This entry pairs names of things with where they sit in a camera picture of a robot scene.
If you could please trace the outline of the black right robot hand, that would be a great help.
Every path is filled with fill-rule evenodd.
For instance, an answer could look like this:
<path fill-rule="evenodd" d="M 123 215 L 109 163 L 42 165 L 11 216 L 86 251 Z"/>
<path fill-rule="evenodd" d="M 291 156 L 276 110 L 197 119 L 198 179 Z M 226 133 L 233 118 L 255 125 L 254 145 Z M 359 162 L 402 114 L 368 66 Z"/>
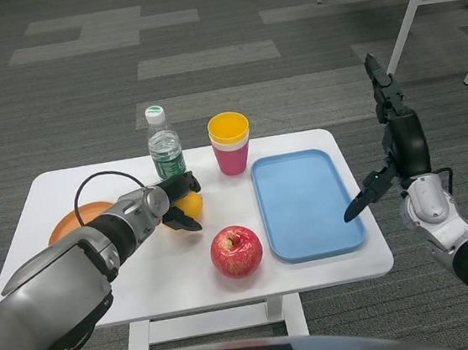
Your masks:
<path fill-rule="evenodd" d="M 402 183 L 431 172 L 428 143 L 417 113 L 404 105 L 403 91 L 374 55 L 365 56 L 365 71 L 373 86 L 377 121 L 385 131 L 381 141 L 386 153 L 380 171 L 372 171 L 362 181 L 360 193 L 347 206 L 344 221 L 355 219 L 371 203 L 379 201 L 398 179 Z"/>

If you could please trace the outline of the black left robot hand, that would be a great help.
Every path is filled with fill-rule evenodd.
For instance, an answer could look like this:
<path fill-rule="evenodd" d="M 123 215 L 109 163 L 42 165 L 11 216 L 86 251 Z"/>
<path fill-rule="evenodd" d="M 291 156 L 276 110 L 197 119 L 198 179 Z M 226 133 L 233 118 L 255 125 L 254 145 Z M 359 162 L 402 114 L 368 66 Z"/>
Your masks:
<path fill-rule="evenodd" d="M 202 225 L 197 221 L 201 216 L 201 185 L 192 172 L 175 175 L 158 185 L 169 197 L 170 209 L 162 222 L 173 230 L 199 232 Z"/>

